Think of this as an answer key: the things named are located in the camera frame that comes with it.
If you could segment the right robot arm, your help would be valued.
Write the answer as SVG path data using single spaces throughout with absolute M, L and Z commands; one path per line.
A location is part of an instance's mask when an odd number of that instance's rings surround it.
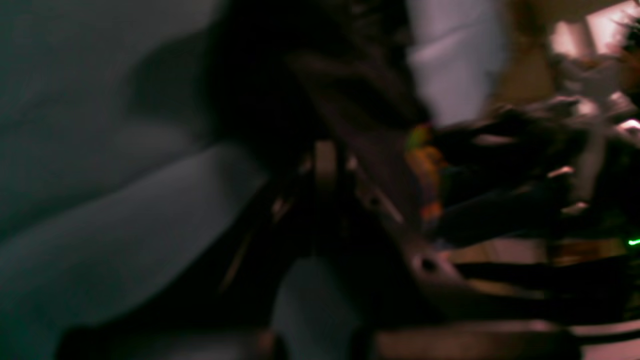
M 437 132 L 445 161 L 460 171 L 438 234 L 457 248 L 501 236 L 540 236 L 554 256 L 599 239 L 639 232 L 639 148 L 617 133 L 610 91 L 639 105 L 639 46 L 625 45 L 597 66 L 569 61 L 582 96 L 599 110 L 561 118 L 546 108 L 501 107 L 484 120 Z M 569 238 L 576 239 L 572 244 Z M 639 256 L 624 253 L 567 265 L 465 264 L 464 275 L 540 286 L 547 300 L 491 295 L 505 313 L 581 322 L 639 317 Z

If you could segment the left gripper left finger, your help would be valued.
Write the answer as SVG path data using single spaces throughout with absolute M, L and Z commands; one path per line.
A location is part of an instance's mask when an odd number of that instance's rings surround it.
M 165 289 L 103 325 L 75 328 L 57 360 L 285 360 L 270 326 L 279 285 L 310 250 L 315 150 L 270 180 Z

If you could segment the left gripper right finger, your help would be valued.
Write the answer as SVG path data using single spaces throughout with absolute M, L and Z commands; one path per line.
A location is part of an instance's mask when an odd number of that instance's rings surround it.
M 473 289 L 333 141 L 315 143 L 320 250 L 357 316 L 349 360 L 580 360 L 574 336 L 520 303 Z

